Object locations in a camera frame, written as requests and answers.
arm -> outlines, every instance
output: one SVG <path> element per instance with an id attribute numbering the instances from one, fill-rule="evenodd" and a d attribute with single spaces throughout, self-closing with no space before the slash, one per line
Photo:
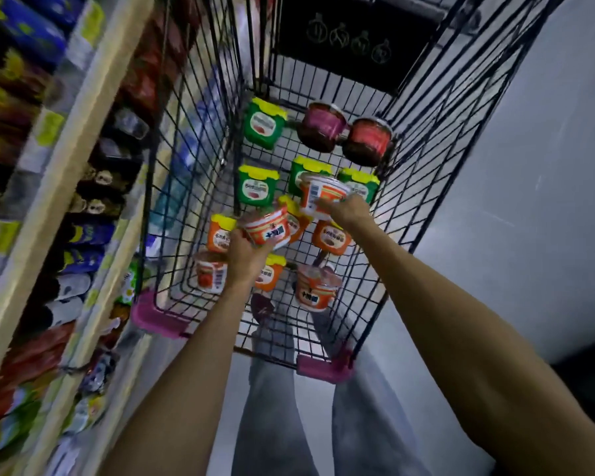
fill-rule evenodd
<path id="1" fill-rule="evenodd" d="M 512 474 L 595 476 L 595 424 L 523 337 L 399 247 L 360 197 L 322 205 L 363 248 L 476 444 Z"/>
<path id="2" fill-rule="evenodd" d="M 254 249 L 232 232 L 222 295 L 134 413 L 102 475 L 205 474 L 240 318 L 273 245 Z"/>

person's left hand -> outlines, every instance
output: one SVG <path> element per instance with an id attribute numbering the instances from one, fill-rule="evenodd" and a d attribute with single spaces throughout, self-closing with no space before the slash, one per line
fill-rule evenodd
<path id="1" fill-rule="evenodd" d="M 266 264 L 266 257 L 275 247 L 275 239 L 267 240 L 255 248 L 236 228 L 230 233 L 227 250 L 227 280 L 225 286 L 245 285 L 250 289 Z"/>

person's left arm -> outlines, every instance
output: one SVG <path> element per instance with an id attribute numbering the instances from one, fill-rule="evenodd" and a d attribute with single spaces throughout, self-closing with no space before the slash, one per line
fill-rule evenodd
<path id="1" fill-rule="evenodd" d="M 231 233 L 222 295 L 134 413 L 102 475 L 205 474 L 240 318 L 273 245 L 254 249 Z"/>

black wire grid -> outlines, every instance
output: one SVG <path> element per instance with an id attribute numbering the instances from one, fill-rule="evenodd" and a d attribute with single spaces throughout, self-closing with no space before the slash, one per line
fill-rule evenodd
<path id="1" fill-rule="evenodd" d="M 164 24 L 168 26 L 174 23 L 173 0 L 164 1 Z M 234 200 L 234 175 L 240 164 L 278 170 L 277 195 L 287 192 L 291 161 L 297 155 L 331 164 L 334 174 L 341 167 L 371 171 L 351 164 L 339 146 L 332 153 L 319 153 L 299 142 L 292 127 L 302 119 L 308 103 L 317 99 L 335 103 L 349 123 L 376 115 L 393 127 L 393 146 L 376 169 L 381 184 L 372 210 L 379 226 L 413 253 L 516 69 L 547 17 L 562 2 L 420 0 L 440 13 L 438 28 L 397 90 L 384 93 L 284 56 L 278 49 L 283 0 L 194 1 L 198 12 L 205 13 L 204 23 L 196 30 L 196 42 L 188 43 L 188 66 L 169 99 L 162 100 L 164 106 L 169 104 L 155 136 L 146 179 L 143 240 L 157 236 L 162 244 L 154 258 L 141 245 L 142 262 L 156 267 L 151 278 L 156 287 L 155 306 L 166 312 L 164 317 L 189 320 L 190 333 L 218 299 L 197 288 L 193 263 L 193 255 L 207 241 L 210 216 L 250 210 Z M 256 12 L 269 16 L 259 17 Z M 246 14 L 245 29 L 238 14 Z M 184 38 L 193 40 L 194 31 L 186 26 Z M 165 41 L 162 47 L 167 54 Z M 214 68 L 207 63 L 209 59 L 214 60 Z M 193 89 L 206 86 L 214 87 L 218 99 L 207 90 Z M 253 96 L 289 112 L 291 123 L 273 151 L 252 145 L 242 136 L 244 111 Z M 216 116 L 195 129 L 192 120 L 211 109 Z M 189 142 L 190 130 L 197 139 L 206 140 L 198 149 Z M 182 146 L 197 154 L 191 167 L 159 160 L 161 152 Z M 165 183 L 158 180 L 163 172 L 168 175 Z M 181 209 L 176 214 L 159 212 L 157 200 L 169 202 L 177 184 L 185 187 Z M 164 230 L 151 224 L 155 216 L 173 219 L 173 227 Z M 334 358 L 336 354 L 323 349 L 311 315 L 299 307 L 293 291 L 294 263 L 328 263 L 344 280 L 332 305 L 334 322 L 328 336 L 335 347 L 352 350 L 351 363 L 356 358 L 388 295 L 358 246 L 352 243 L 339 257 L 321 255 L 310 243 L 314 228 L 312 223 L 300 240 L 276 252 L 289 264 L 268 294 L 275 311 L 265 322 L 273 335 L 272 344 L 266 347 L 275 346 L 273 354 L 271 349 L 254 351 L 254 340 L 264 333 L 257 330 L 259 324 L 251 317 L 249 304 L 236 351 L 293 368 L 299 354 Z"/>

white icon on black panel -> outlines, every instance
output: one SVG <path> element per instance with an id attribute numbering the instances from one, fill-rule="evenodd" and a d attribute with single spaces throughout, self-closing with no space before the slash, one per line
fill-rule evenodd
<path id="1" fill-rule="evenodd" d="M 333 48 L 344 48 L 350 42 L 350 35 L 345 30 L 346 23 L 340 23 L 335 30 L 331 30 L 329 41 Z"/>
<path id="2" fill-rule="evenodd" d="M 392 57 L 392 50 L 390 49 L 390 42 L 386 38 L 383 43 L 373 48 L 373 54 L 371 58 L 375 63 L 384 64 L 388 63 L 388 60 Z"/>
<path id="3" fill-rule="evenodd" d="M 313 43 L 322 43 L 326 40 L 329 34 L 329 29 L 322 21 L 322 14 L 316 13 L 315 18 L 308 22 L 308 28 L 306 29 L 306 36 Z"/>
<path id="4" fill-rule="evenodd" d="M 364 30 L 361 35 L 353 38 L 353 41 L 350 43 L 350 49 L 357 56 L 368 55 L 371 49 L 371 43 L 368 40 L 368 31 Z"/>

